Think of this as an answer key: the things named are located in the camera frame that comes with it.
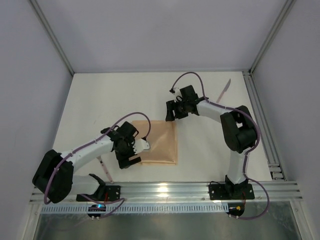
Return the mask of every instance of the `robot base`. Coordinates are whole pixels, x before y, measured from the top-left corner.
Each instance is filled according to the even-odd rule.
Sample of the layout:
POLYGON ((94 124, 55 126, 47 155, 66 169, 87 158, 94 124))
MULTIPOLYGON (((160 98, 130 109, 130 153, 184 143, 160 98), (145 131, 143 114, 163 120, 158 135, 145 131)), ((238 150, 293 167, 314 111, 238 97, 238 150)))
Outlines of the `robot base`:
MULTIPOLYGON (((243 194, 231 194, 226 190, 225 183, 210 182, 209 186, 210 200, 242 200, 243 194)), ((246 184, 242 189, 246 200, 255 199, 254 190, 251 184, 246 184)))

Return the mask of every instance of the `glass panel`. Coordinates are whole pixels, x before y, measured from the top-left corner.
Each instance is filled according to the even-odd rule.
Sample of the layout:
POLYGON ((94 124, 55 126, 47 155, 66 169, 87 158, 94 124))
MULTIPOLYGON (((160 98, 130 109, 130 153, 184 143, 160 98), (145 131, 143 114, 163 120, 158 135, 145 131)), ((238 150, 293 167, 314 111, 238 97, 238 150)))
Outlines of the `glass panel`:
MULTIPOLYGON (((243 216, 257 215, 265 206, 247 202, 243 216)), ((256 220, 236 220, 226 213, 119 214, 94 221, 85 214, 40 216, 34 240, 73 239, 299 240, 301 236, 289 202, 272 202, 268 213, 256 220)))

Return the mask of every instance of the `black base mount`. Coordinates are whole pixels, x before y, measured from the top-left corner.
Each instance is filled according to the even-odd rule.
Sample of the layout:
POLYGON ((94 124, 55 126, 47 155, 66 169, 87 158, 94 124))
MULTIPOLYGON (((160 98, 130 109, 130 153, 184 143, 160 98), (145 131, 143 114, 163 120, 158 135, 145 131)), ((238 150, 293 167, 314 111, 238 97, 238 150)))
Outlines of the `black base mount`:
MULTIPOLYGON (((99 187, 95 191, 94 194, 92 194, 92 195, 85 194, 87 197, 91 198, 92 200, 99 201, 99 202, 113 202, 115 200, 120 199, 121 186, 106 185, 106 183, 98 176, 96 176, 94 174, 89 174, 89 175, 98 181, 99 187)), ((85 197, 83 197, 79 194, 76 196, 76 201, 77 202, 88 202, 88 200, 85 197)))
POLYGON ((248 180, 239 184, 233 184, 227 176, 225 183, 210 182, 209 196, 210 200, 252 200, 255 199, 255 193, 248 180))

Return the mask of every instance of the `metal bracket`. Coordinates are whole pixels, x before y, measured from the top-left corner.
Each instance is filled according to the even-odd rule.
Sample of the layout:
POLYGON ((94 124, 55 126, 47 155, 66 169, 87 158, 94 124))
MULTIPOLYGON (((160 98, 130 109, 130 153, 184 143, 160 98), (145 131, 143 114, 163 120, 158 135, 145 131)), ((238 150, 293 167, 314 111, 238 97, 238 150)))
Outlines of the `metal bracket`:
MULTIPOLYGON (((121 186, 119 185, 106 185, 105 188, 105 195, 103 195, 100 199, 95 199, 100 202, 113 202, 115 200, 120 199, 121 195, 121 186)), ((81 195, 76 196, 77 202, 88 202, 86 198, 81 195)))
MULTIPOLYGON (((208 185, 210 200, 242 200, 241 196, 230 197, 229 193, 225 189, 225 184, 223 183, 213 183, 208 185)), ((254 189, 251 184, 243 190, 246 200, 255 199, 254 189)))

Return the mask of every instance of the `cable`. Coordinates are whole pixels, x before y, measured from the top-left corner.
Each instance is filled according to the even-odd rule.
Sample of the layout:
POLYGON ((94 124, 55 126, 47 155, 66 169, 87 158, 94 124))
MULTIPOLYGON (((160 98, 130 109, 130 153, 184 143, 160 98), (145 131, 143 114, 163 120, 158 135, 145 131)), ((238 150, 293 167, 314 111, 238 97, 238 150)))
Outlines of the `cable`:
POLYGON ((209 101, 209 98, 206 96, 205 94, 205 87, 204 87, 204 83, 201 79, 201 77, 199 76, 198 73, 194 72, 194 71, 188 71, 188 72, 185 72, 184 74, 182 74, 181 76, 179 76, 177 78, 177 80, 175 80, 174 84, 172 85, 172 90, 174 89, 176 83, 185 75, 187 74, 194 74, 198 77, 199 81, 200 81, 200 84, 201 84, 201 90, 202 90, 202 94, 203 94, 203 97, 204 99, 207 101, 207 103, 215 106, 215 107, 218 107, 218 108, 221 108, 221 109, 226 109, 226 110, 231 110, 231 111, 235 111, 235 112, 238 112, 242 115, 244 115, 247 119, 250 120, 250 122, 253 123, 253 126, 254 126, 254 129, 256 131, 256 134, 257 134, 257 138, 256 138, 256 142, 255 142, 255 145, 250 148, 249 150, 247 150, 245 153, 244 153, 244 161, 243 161, 243 167, 242 167, 242 173, 243 175, 245 176, 246 179, 248 179, 249 181, 252 181, 256 184, 258 184, 262 189, 263 191, 265 192, 265 195, 266 195, 266 200, 267 200, 267 204, 266 204, 266 207, 264 209, 264 211, 262 213, 260 213, 259 215, 257 216, 252 216, 252 217, 238 217, 238 219, 241 219, 241 220, 253 220, 253 219, 257 219, 257 218, 260 218, 261 216, 263 216, 264 214, 266 214, 266 212, 268 211, 269 207, 270 207, 270 197, 269 197, 269 194, 267 192, 267 190, 265 189, 265 187, 258 181, 252 179, 252 178, 249 178, 247 173, 246 173, 246 168, 247 168, 247 163, 248 163, 248 154, 250 152, 252 152, 254 149, 257 148, 259 142, 260 142, 260 138, 261 138, 261 131, 258 127, 258 125, 256 124, 256 122, 248 115, 246 114, 245 112, 239 110, 239 109, 236 109, 236 108, 233 108, 233 107, 229 107, 229 106, 223 106, 223 105, 220 105, 218 103, 215 103, 215 102, 211 102, 209 101))
POLYGON ((90 146, 91 144, 94 144, 94 143, 100 141, 100 140, 101 140, 104 136, 106 136, 111 130, 113 130, 113 129, 115 128, 115 126, 117 126, 117 124, 118 124, 119 122, 121 122, 122 120, 124 120, 124 119, 126 119, 127 117, 132 116, 132 115, 142 115, 142 116, 144 116, 144 117, 147 119, 147 121, 148 121, 148 123, 149 123, 149 130, 148 130, 148 132, 146 133, 145 137, 143 137, 143 139, 146 139, 146 138, 147 138, 147 136, 149 135, 149 133, 150 133, 150 131, 151 131, 151 121, 150 121, 150 119, 148 118, 147 115, 145 115, 145 114, 142 113, 142 112, 135 111, 135 112, 132 112, 132 113, 129 113, 129 114, 123 116, 123 117, 120 118, 118 121, 116 121, 115 124, 113 124, 113 125, 108 129, 108 131, 106 131, 106 132, 105 132, 104 134, 102 134, 100 137, 98 137, 97 139, 92 140, 92 141, 90 141, 90 142, 88 142, 88 143, 86 143, 86 144, 84 144, 84 145, 82 145, 82 146, 79 146, 78 148, 76 148, 75 150, 73 150, 72 152, 70 152, 67 156, 65 156, 65 157, 58 163, 58 165, 54 168, 54 170, 53 170, 53 172, 52 172, 52 174, 51 174, 51 176, 50 176, 50 178, 49 178, 49 181, 48 181, 48 183, 47 183, 47 185, 46 185, 46 188, 45 188, 45 191, 44 191, 44 197, 43 197, 44 204, 47 205, 47 204, 49 204, 49 203, 51 202, 50 200, 48 201, 48 199, 47 199, 47 198, 48 198, 49 189, 50 189, 51 184, 52 184, 52 181, 53 181, 53 179, 54 179, 57 171, 58 171, 59 168, 61 167, 61 165, 62 165, 68 158, 70 158, 71 156, 73 156, 73 154, 75 154, 76 152, 78 152, 78 151, 80 151, 80 150, 82 150, 82 149, 90 146))

